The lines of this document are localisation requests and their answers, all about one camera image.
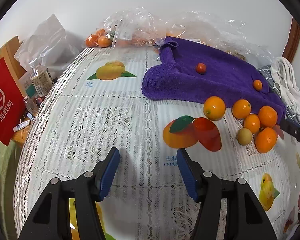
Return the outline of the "brown wooden door frame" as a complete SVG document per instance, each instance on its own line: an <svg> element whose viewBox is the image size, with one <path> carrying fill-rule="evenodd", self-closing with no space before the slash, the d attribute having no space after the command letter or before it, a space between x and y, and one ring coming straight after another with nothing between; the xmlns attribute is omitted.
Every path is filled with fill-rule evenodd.
<svg viewBox="0 0 300 240"><path fill-rule="evenodd" d="M289 36L282 53L282 57L286 58L290 63L293 62L297 48L300 42L300 25L297 23L295 18L292 18L290 26Z"/></svg>

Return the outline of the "white plastic bag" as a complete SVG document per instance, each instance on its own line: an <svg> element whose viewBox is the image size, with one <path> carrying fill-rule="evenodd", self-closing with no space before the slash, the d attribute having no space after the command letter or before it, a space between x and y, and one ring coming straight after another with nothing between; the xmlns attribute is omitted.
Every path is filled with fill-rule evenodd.
<svg viewBox="0 0 300 240"><path fill-rule="evenodd" d="M52 14L23 40L14 58L25 70L30 70L30 62L38 59L50 71L63 72L80 50L80 40L67 32Z"/></svg>

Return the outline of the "red paper bag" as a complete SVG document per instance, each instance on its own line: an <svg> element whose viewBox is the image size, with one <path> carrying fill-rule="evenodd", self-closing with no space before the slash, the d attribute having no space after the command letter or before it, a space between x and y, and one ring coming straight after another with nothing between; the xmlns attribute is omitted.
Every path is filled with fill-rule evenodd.
<svg viewBox="0 0 300 240"><path fill-rule="evenodd" d="M6 146L25 112L23 98L5 60L0 59L0 142Z"/></svg>

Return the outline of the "clear plastic fruit bag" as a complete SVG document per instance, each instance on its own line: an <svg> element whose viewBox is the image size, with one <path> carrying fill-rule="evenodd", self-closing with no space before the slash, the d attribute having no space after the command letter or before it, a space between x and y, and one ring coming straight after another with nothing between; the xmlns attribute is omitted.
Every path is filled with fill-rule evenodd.
<svg viewBox="0 0 300 240"><path fill-rule="evenodd" d="M111 52L115 59L129 49L151 47L158 51L165 38L170 36L219 49L256 68L270 64L273 55L265 46L248 42L242 32L244 26L242 21L224 20L200 11L159 18L143 7L118 11L103 22L112 41Z"/></svg>

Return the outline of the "plastic water bottle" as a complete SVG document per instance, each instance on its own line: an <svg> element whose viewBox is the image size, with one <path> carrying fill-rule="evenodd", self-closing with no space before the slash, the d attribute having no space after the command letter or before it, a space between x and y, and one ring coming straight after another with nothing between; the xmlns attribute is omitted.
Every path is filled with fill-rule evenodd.
<svg viewBox="0 0 300 240"><path fill-rule="evenodd" d="M47 96L53 87L53 80L49 70L47 67L41 65L41 60L38 58L35 58L30 62L30 68L32 70L30 80L34 85L37 94L40 97Z"/></svg>

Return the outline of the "small red-orange kumquat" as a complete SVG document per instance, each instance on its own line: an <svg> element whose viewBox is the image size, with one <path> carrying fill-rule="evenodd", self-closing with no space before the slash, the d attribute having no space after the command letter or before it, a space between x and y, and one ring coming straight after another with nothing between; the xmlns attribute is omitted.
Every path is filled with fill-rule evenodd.
<svg viewBox="0 0 300 240"><path fill-rule="evenodd" d="M198 74L205 74L206 73L206 65L204 63L198 63L196 66L196 72Z"/></svg>

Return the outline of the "small orange kumquat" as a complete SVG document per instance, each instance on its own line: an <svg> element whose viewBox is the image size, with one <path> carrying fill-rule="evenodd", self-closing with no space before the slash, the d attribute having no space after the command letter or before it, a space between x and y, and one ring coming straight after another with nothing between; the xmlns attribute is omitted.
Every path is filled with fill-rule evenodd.
<svg viewBox="0 0 300 240"><path fill-rule="evenodd" d="M253 81L253 88L256 90L256 91L261 91L262 88L263 88L263 85L262 85L262 82L260 80L254 80Z"/></svg>

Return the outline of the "white lace fruit tablecloth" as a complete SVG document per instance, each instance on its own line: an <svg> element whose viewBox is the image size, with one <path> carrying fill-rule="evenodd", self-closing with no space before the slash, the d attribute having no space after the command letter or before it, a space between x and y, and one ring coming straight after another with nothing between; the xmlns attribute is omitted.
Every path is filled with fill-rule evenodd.
<svg viewBox="0 0 300 240"><path fill-rule="evenodd" d="M203 116L200 103L152 101L141 85L145 72L160 63L152 49L123 58L132 77L89 80L109 61L108 49L85 49L54 85L31 125L20 156L14 186L14 219L22 227L48 182L75 179L93 169L112 147L120 152L113 184L100 203L102 224L114 239L189 239L199 205L187 194L177 167L176 150L162 132L183 115ZM210 152L200 143L189 156L219 178L244 178L256 194L262 176L271 176L279 196L267 216L278 239L298 227L300 143L289 134L260 154L254 143L242 146L236 135L243 122L227 109L216 122L222 148Z"/></svg>

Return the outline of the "mandarins in bag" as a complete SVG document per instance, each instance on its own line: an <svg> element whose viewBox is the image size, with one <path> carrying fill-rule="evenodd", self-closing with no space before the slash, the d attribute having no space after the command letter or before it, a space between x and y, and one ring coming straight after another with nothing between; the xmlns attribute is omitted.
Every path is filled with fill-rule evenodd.
<svg viewBox="0 0 300 240"><path fill-rule="evenodd" d="M112 45L114 34L104 29L98 29L94 34L90 34L85 40L85 45L89 48L107 48Z"/></svg>

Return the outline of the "purple towel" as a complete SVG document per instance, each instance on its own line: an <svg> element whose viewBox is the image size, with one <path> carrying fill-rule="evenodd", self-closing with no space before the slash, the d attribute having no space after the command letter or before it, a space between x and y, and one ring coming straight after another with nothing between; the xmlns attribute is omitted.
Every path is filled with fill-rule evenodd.
<svg viewBox="0 0 300 240"><path fill-rule="evenodd" d="M142 81L142 93L151 100L181 100L204 103L211 96L220 97L231 108L239 99L251 103L251 111L258 113L270 106L281 119L285 107L270 90L257 69L221 50L196 42L166 37L159 51L161 64L149 68ZM198 63L206 65L206 73L196 72ZM260 80L263 88L256 91L253 81Z"/></svg>

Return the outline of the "white folded cloth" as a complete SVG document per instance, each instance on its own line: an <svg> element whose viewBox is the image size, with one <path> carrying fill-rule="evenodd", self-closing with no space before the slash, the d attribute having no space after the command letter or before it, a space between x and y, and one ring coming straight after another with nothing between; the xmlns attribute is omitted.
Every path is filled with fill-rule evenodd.
<svg viewBox="0 0 300 240"><path fill-rule="evenodd" d="M286 104L297 114L300 124L300 90L296 85L292 64L284 57L277 57L270 67L272 78L279 84Z"/></svg>

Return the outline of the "orange fruit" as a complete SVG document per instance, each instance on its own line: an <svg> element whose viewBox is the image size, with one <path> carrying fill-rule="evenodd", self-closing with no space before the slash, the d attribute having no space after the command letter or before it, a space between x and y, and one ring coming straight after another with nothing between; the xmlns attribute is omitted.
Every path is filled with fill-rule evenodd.
<svg viewBox="0 0 300 240"><path fill-rule="evenodd" d="M274 127L277 123L277 112L270 106L263 106L258 112L258 118L263 127Z"/></svg>
<svg viewBox="0 0 300 240"><path fill-rule="evenodd" d="M269 152L277 142L277 133L270 127L266 127L259 132L255 138L255 146L258 152Z"/></svg>
<svg viewBox="0 0 300 240"><path fill-rule="evenodd" d="M212 121L221 119L225 113L225 110L226 105L224 101L217 96L211 96L207 98L203 105L204 115Z"/></svg>
<svg viewBox="0 0 300 240"><path fill-rule="evenodd" d="M249 114L243 121L243 127L249 129L253 134L259 131L260 125L259 117L256 114Z"/></svg>
<svg viewBox="0 0 300 240"><path fill-rule="evenodd" d="M236 119L245 119L251 113L251 104L245 99L240 99L234 103L231 111Z"/></svg>

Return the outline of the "yellowish small fruit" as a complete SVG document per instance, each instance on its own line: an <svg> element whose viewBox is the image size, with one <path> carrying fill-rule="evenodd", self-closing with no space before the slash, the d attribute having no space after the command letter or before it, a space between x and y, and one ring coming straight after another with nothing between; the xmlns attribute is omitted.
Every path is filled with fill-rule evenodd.
<svg viewBox="0 0 300 240"><path fill-rule="evenodd" d="M238 131L236 139L240 145L248 145L252 141L253 134L247 128L242 128Z"/></svg>

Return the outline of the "grey checked cloth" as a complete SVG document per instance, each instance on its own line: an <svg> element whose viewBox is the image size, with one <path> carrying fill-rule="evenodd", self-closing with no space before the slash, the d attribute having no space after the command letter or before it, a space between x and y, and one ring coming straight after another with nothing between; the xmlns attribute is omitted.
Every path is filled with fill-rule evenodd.
<svg viewBox="0 0 300 240"><path fill-rule="evenodd" d="M280 90L279 84L273 80L271 71L270 71L270 65L263 66L263 67L259 68L258 71L267 81L271 91L276 93L278 95L278 97L280 98L280 100L282 101L282 103L285 107L285 119L292 120L293 122L299 122L297 119L297 114L295 112L293 112L291 107L289 105L287 105L285 100L283 99L283 97L281 95L281 90Z"/></svg>

